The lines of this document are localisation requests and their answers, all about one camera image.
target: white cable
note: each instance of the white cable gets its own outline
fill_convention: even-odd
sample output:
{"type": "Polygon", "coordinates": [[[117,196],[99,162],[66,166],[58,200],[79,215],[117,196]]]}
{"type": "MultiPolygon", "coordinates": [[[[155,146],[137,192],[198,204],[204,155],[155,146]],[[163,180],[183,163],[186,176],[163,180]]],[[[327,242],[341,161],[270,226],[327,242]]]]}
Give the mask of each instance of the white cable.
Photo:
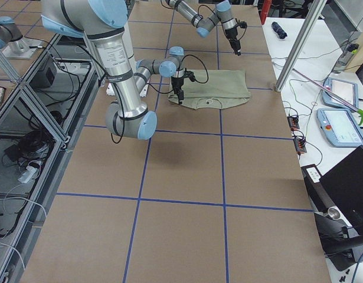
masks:
{"type": "MultiPolygon", "coordinates": [[[[4,199],[6,198],[6,196],[8,196],[14,189],[16,189],[17,187],[20,187],[20,186],[22,186],[23,185],[23,183],[22,184],[18,184],[17,186],[14,186],[12,189],[10,189],[6,194],[5,194],[5,196],[4,196],[4,199]]],[[[3,199],[3,209],[4,209],[4,211],[6,212],[6,209],[5,209],[5,201],[4,201],[4,199],[3,199]]]]}
{"type": "Polygon", "coordinates": [[[0,242],[0,245],[2,245],[2,246],[7,246],[7,247],[9,247],[9,248],[13,249],[13,250],[14,250],[14,251],[18,254],[18,256],[20,257],[20,260],[21,260],[21,263],[22,263],[22,267],[23,267],[23,269],[25,270],[25,263],[24,263],[24,260],[22,259],[21,254],[19,253],[19,251],[17,251],[17,249],[16,249],[14,246],[8,245],[8,244],[6,244],[6,243],[2,243],[2,242],[0,242]]]}
{"type": "Polygon", "coordinates": [[[41,204],[39,204],[38,202],[34,202],[33,200],[30,200],[30,199],[26,199],[26,198],[23,198],[23,197],[21,197],[21,196],[14,196],[14,197],[11,197],[11,198],[3,198],[3,199],[0,199],[0,200],[3,200],[3,201],[5,201],[5,200],[9,200],[9,199],[22,199],[22,200],[26,200],[27,202],[31,202],[31,203],[33,203],[33,204],[35,204],[35,205],[38,205],[39,207],[41,207],[42,208],[42,210],[44,211],[44,214],[45,214],[45,218],[47,218],[47,212],[46,212],[46,209],[41,205],[41,204]]]}

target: metal rod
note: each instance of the metal rod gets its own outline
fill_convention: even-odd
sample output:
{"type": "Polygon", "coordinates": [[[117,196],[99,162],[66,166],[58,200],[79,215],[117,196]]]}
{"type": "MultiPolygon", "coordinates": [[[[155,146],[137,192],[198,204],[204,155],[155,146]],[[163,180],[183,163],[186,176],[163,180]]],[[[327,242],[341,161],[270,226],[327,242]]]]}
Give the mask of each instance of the metal rod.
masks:
{"type": "Polygon", "coordinates": [[[318,84],[316,81],[311,80],[309,77],[303,75],[302,73],[298,72],[297,70],[295,70],[294,68],[292,69],[294,72],[296,72],[297,74],[299,74],[301,77],[305,78],[306,80],[310,81],[311,83],[313,83],[314,85],[316,85],[317,87],[319,87],[321,90],[325,91],[326,93],[328,93],[329,96],[331,96],[333,99],[337,100],[338,102],[342,103],[343,105],[347,106],[349,109],[357,112],[358,108],[354,107],[352,104],[350,104],[349,102],[347,102],[346,100],[342,99],[340,96],[338,96],[337,94],[334,94],[333,92],[331,92],[331,90],[329,90],[328,88],[325,88],[324,86],[318,84]]]}
{"type": "Polygon", "coordinates": [[[323,249],[327,254],[334,254],[355,248],[356,246],[363,246],[363,235],[327,245],[323,249]]]}
{"type": "Polygon", "coordinates": [[[11,65],[11,63],[5,58],[2,51],[0,51],[0,67],[7,74],[9,79],[12,82],[19,83],[20,76],[15,70],[15,68],[11,65]]]}
{"type": "Polygon", "coordinates": [[[300,52],[302,51],[303,46],[305,45],[308,36],[311,33],[313,26],[321,14],[323,7],[325,5],[326,0],[315,0],[312,2],[312,6],[310,8],[309,13],[299,31],[296,41],[290,51],[290,54],[285,62],[285,65],[281,71],[280,76],[278,77],[277,84],[275,86],[276,91],[281,91],[283,86],[285,85],[287,78],[289,77],[295,62],[298,59],[300,52]]]}

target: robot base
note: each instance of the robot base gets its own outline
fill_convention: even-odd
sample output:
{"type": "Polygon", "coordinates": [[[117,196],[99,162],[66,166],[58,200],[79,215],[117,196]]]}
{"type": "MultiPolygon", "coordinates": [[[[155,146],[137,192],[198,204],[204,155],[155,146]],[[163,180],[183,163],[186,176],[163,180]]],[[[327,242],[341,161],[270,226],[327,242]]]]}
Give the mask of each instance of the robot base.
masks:
{"type": "MultiPolygon", "coordinates": [[[[42,44],[41,40],[32,40],[30,38],[26,38],[25,39],[26,42],[28,43],[29,46],[39,46],[42,44]]],[[[6,58],[8,59],[25,59],[25,60],[29,60],[33,54],[35,53],[35,51],[37,50],[37,48],[30,48],[28,51],[22,53],[22,54],[17,54],[14,53],[11,49],[11,47],[8,45],[4,50],[3,50],[3,54],[6,58]]]]}

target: metal frame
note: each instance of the metal frame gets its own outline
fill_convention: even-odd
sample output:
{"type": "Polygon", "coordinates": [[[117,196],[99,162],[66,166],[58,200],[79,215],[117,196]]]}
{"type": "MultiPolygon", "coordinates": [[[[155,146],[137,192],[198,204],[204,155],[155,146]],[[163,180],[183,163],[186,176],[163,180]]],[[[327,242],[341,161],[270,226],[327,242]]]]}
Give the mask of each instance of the metal frame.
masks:
{"type": "MultiPolygon", "coordinates": [[[[66,148],[68,142],[71,142],[68,146],[73,147],[75,145],[81,132],[80,128],[82,128],[86,119],[86,108],[88,110],[90,109],[97,94],[97,75],[93,64],[91,64],[91,69],[87,75],[86,81],[81,86],[80,95],[76,98],[68,120],[62,128],[55,121],[37,93],[29,86],[28,82],[31,81],[43,60],[46,58],[49,48],[56,44],[59,39],[60,36],[56,35],[50,41],[47,51],[43,51],[40,54],[23,77],[20,77],[16,69],[0,51],[0,67],[7,74],[9,79],[16,84],[15,89],[12,90],[9,98],[0,108],[0,126],[5,119],[7,119],[10,111],[13,110],[14,104],[17,103],[19,99],[22,99],[22,101],[31,109],[33,115],[39,119],[54,138],[53,150],[43,167],[38,181],[34,185],[35,187],[33,188],[30,197],[31,201],[42,203],[47,210],[51,206],[63,176],[62,169],[66,166],[71,156],[71,152],[67,150],[62,151],[62,149],[66,148]]],[[[27,203],[20,216],[15,232],[5,238],[5,243],[16,246],[19,251],[21,251],[25,263],[28,262],[35,241],[38,238],[40,230],[37,228],[40,228],[43,222],[43,211],[37,205],[27,203]]],[[[0,249],[0,282],[3,280],[4,274],[8,269],[10,273],[9,281],[18,282],[23,272],[21,261],[12,249],[2,248],[0,249]]]]}
{"type": "Polygon", "coordinates": [[[316,21],[321,14],[324,5],[326,4],[326,0],[316,0],[312,3],[311,9],[307,14],[305,21],[299,31],[297,39],[290,51],[290,54],[285,62],[285,65],[282,68],[281,74],[278,77],[275,90],[281,91],[284,85],[286,84],[287,79],[289,78],[290,73],[292,72],[294,65],[298,59],[300,52],[302,51],[303,46],[305,45],[312,28],[314,27],[316,21]]]}

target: table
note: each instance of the table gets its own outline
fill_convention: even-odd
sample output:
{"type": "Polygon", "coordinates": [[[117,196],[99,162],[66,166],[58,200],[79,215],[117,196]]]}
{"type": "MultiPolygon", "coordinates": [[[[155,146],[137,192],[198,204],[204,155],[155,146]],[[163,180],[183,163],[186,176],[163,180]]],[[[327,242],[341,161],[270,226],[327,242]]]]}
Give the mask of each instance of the table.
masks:
{"type": "Polygon", "coordinates": [[[135,4],[136,59],[180,45],[209,69],[245,68],[253,98],[195,111],[150,90],[154,137],[116,146],[100,90],[22,283],[329,282],[257,8],[233,12],[248,22],[240,57],[221,27],[202,40],[175,11],[135,4]]]}
{"type": "MultiPolygon", "coordinates": [[[[273,68],[277,77],[281,72],[281,66],[285,62],[285,59],[278,58],[284,58],[288,56],[292,45],[297,37],[297,34],[303,24],[303,21],[303,19],[267,18],[265,24],[263,25],[263,30],[267,40],[267,46],[269,48],[270,55],[272,56],[273,62],[276,63],[273,68]],[[271,28],[271,24],[273,21],[277,21],[281,25],[281,27],[287,32],[287,37],[285,40],[278,39],[277,35],[273,32],[271,28]]],[[[318,58],[310,58],[307,60],[299,59],[295,65],[295,69],[314,80],[322,80],[331,71],[333,65],[336,63],[336,60],[340,55],[341,50],[339,48],[339,45],[329,31],[327,25],[324,23],[323,20],[318,20],[299,56],[299,58],[318,58]]],[[[363,98],[363,86],[356,74],[342,72],[340,74],[331,74],[330,77],[357,83],[359,97],[363,98]]],[[[315,103],[320,89],[315,87],[311,83],[293,81],[295,79],[303,80],[303,78],[301,78],[294,72],[292,72],[289,77],[289,81],[292,80],[292,86],[297,95],[297,99],[303,104],[312,107],[312,103],[315,103]]],[[[295,96],[292,89],[290,88],[289,83],[286,83],[281,92],[281,95],[283,101],[285,101],[285,107],[288,107],[288,103],[290,103],[291,107],[295,108],[299,114],[309,114],[310,111],[305,106],[296,102],[295,96]]],[[[363,103],[360,103],[359,106],[361,109],[363,109],[363,103]]],[[[307,141],[311,142],[321,150],[323,154],[323,160],[318,166],[318,169],[324,175],[332,167],[339,163],[344,157],[349,155],[350,152],[354,150],[354,148],[337,148],[332,147],[328,143],[320,129],[319,122],[316,118],[316,110],[319,108],[330,108],[323,104],[321,97],[318,97],[316,101],[316,106],[313,109],[309,124],[308,117],[301,117],[299,125],[302,132],[304,132],[305,134],[307,132],[307,141]]],[[[306,145],[306,148],[308,152],[301,155],[299,160],[300,165],[305,166],[309,164],[317,164],[321,158],[319,152],[309,144],[306,145]]],[[[338,272],[332,265],[330,260],[327,260],[327,264],[329,266],[329,272],[331,274],[332,282],[337,282],[337,280],[339,280],[340,277],[344,275],[351,279],[351,276],[354,272],[354,267],[351,268],[351,272],[349,273],[349,275],[347,275],[344,272],[338,272]]],[[[363,282],[363,263],[359,268],[359,273],[356,275],[356,278],[357,283],[363,282]]]]}

